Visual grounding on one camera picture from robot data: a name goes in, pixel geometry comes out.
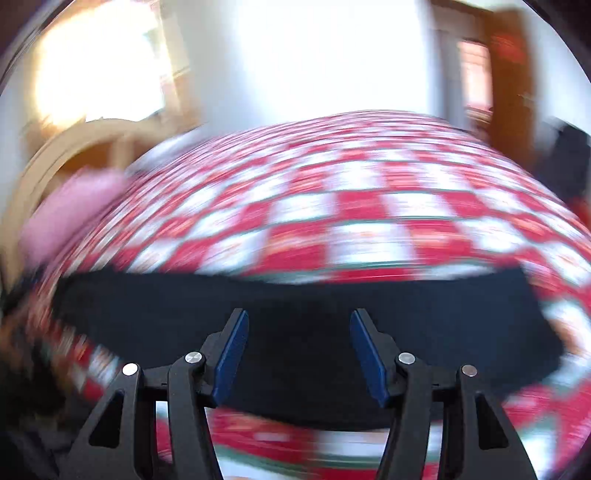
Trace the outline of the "black pants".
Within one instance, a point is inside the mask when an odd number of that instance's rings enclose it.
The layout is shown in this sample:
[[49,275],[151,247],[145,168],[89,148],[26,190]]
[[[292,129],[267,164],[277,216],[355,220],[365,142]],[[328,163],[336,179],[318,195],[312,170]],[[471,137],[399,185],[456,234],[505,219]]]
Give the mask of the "black pants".
[[172,363],[242,308],[249,337],[225,404],[318,430],[388,426],[349,335],[356,308],[426,363],[475,366],[498,398],[537,384],[564,347],[518,268],[454,280],[281,285],[105,269],[59,280],[52,315],[144,368]]

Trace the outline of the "pink folded blanket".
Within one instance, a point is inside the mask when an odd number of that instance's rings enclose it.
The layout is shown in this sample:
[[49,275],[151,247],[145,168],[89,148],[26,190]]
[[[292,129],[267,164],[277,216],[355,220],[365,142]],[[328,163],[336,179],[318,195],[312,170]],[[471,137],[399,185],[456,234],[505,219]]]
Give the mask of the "pink folded blanket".
[[81,169],[49,194],[24,223],[19,247],[27,268],[47,264],[125,193],[130,179],[115,169]]

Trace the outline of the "red patchwork cartoon bedspread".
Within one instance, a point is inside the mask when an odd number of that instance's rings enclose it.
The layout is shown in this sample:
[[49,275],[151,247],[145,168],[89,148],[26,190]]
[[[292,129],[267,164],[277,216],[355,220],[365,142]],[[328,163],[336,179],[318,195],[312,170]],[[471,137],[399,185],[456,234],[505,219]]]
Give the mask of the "red patchwork cartoon bedspread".
[[[125,174],[123,195],[35,285],[30,336],[95,400],[127,360],[56,320],[59,280],[105,269],[270,284],[454,280],[518,268],[561,340],[559,367],[503,398],[541,479],[590,472],[590,232],[530,173],[429,116],[355,112],[199,142]],[[388,426],[318,430],[224,404],[225,476],[368,479]]]

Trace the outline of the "cream wooden headboard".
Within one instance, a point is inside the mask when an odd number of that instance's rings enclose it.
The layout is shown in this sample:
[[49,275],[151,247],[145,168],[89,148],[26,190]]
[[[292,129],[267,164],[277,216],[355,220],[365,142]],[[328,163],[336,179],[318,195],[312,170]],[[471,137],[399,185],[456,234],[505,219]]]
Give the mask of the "cream wooden headboard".
[[84,167],[123,170],[150,148],[182,132],[180,126],[157,119],[103,119],[78,123],[50,138],[27,163],[3,210],[2,288],[11,290],[22,274],[20,230],[51,191]]

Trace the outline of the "black folding chair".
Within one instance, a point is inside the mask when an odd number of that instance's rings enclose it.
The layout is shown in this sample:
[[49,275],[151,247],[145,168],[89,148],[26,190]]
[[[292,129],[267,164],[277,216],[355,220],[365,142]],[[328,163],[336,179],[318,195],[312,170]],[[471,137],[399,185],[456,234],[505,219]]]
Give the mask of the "black folding chair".
[[556,117],[542,122],[536,137],[534,177],[562,202],[586,199],[590,170],[590,135]]

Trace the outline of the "brown wooden door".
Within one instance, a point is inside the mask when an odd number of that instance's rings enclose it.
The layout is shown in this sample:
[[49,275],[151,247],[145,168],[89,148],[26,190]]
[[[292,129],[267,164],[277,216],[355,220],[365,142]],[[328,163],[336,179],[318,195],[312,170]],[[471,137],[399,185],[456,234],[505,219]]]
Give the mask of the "brown wooden door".
[[517,8],[489,12],[483,21],[490,54],[493,148],[522,168],[534,161],[536,82],[524,15]]

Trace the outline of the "window with brown frame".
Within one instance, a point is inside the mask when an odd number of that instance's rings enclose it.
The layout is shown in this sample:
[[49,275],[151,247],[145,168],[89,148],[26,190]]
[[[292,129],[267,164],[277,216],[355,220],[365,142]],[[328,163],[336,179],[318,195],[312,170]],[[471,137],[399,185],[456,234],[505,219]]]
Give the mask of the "window with brown frame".
[[32,102],[42,126],[139,122],[178,108],[158,1],[74,1],[32,51]]

